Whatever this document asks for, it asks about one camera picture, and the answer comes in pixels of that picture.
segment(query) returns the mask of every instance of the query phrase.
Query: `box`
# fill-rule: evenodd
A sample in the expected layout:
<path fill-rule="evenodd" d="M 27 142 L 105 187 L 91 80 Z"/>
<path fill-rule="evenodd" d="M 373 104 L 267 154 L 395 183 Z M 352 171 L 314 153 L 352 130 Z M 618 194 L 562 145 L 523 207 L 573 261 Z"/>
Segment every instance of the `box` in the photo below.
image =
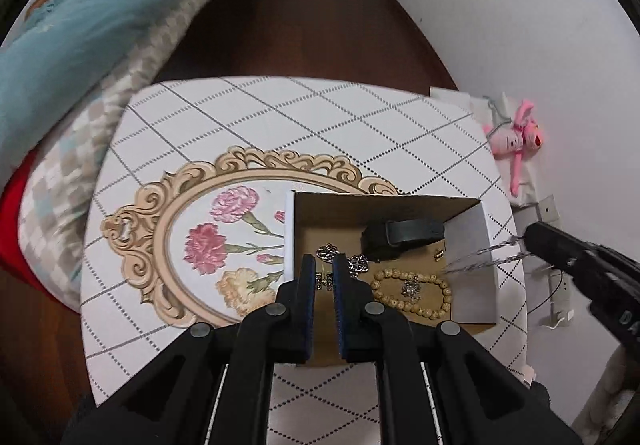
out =
<path fill-rule="evenodd" d="M 373 274 L 385 268 L 398 268 L 424 275 L 440 275 L 447 261 L 462 259 L 458 265 L 489 262 L 487 252 L 468 259 L 475 251 L 491 245 L 482 203 L 474 198 L 443 196 L 395 196 L 370 194 L 341 194 L 324 192 L 290 192 L 285 210 L 285 273 L 297 276 L 302 255 L 311 253 L 328 243 L 347 256 L 357 255 L 360 235 L 367 223 L 400 221 L 427 217 L 444 223 L 445 239 L 405 252 L 399 259 L 381 263 L 369 262 L 369 271 L 358 278 L 371 282 Z M 436 262 L 434 255 L 444 248 L 444 259 Z M 316 258 L 316 271 L 331 272 L 331 265 Z M 469 333 L 479 333 L 493 327 L 497 317 L 497 284 L 495 267 L 472 272 L 446 275 L 453 294 L 451 311 L 444 319 L 430 320 L 412 313 L 404 313 L 409 320 L 435 326 L 450 318 Z M 401 299 L 402 281 L 386 279 L 380 290 Z M 442 292 L 437 285 L 422 284 L 420 303 L 425 307 L 439 307 Z M 314 313 L 314 354 L 310 365 L 340 364 L 335 330 L 333 292 L 316 292 Z"/>

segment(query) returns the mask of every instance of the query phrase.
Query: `blue blanket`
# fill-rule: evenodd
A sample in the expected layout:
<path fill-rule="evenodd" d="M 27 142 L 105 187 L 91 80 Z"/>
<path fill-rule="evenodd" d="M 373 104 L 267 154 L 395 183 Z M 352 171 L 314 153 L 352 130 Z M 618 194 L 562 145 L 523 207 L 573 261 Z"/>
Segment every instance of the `blue blanket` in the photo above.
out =
<path fill-rule="evenodd" d="M 179 0 L 53 0 L 0 53 L 0 193 L 27 152 Z"/>

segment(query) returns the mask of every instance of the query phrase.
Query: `dark brown floor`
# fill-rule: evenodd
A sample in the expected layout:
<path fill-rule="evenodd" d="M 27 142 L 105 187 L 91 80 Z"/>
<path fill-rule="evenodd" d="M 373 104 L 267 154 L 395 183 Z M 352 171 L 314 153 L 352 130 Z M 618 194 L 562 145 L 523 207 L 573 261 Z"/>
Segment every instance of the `dark brown floor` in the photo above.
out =
<path fill-rule="evenodd" d="M 270 74 L 424 94 L 454 87 L 418 34 L 393 0 L 213 0 L 156 80 Z M 90 391 L 79 316 L 4 271 L 0 291 L 0 377 L 32 425 L 56 440 Z"/>

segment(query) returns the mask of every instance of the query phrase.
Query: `necklace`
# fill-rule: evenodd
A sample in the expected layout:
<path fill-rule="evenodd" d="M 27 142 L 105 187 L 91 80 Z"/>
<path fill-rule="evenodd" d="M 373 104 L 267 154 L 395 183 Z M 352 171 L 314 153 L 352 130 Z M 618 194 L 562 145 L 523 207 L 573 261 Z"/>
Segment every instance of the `necklace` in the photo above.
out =
<path fill-rule="evenodd" d="M 451 302 L 453 301 L 453 292 L 447 281 L 439 279 L 436 275 L 422 275 L 421 273 L 412 273 L 400 271 L 397 268 L 386 268 L 377 271 L 373 275 L 374 280 L 370 286 L 373 290 L 373 297 L 388 307 L 395 308 L 398 311 L 406 311 L 417 314 L 426 319 L 436 320 L 444 317 L 451 311 Z M 393 296 L 385 295 L 380 291 L 380 285 L 386 279 L 399 279 L 404 281 L 402 285 L 402 296 L 408 297 L 409 300 L 399 300 Z M 438 309 L 422 308 L 416 302 L 420 300 L 418 293 L 420 292 L 420 283 L 435 284 L 442 290 L 442 304 Z"/>

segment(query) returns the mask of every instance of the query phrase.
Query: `pink plush toy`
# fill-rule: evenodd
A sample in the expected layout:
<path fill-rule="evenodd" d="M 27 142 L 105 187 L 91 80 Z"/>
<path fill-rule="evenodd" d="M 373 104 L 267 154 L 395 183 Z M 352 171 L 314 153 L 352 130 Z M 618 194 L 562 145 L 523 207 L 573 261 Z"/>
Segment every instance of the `pink plush toy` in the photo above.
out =
<path fill-rule="evenodd" d="M 522 156 L 525 151 L 535 152 L 542 146 L 542 130 L 538 123 L 531 117 L 532 102 L 523 100 L 516 111 L 513 125 L 509 128 L 500 128 L 489 138 L 489 146 L 494 156 L 506 156 L 513 154 L 511 161 L 511 194 L 518 196 L 520 189 L 520 170 L 522 168 Z M 484 132 L 488 134 L 493 126 L 485 126 Z"/>

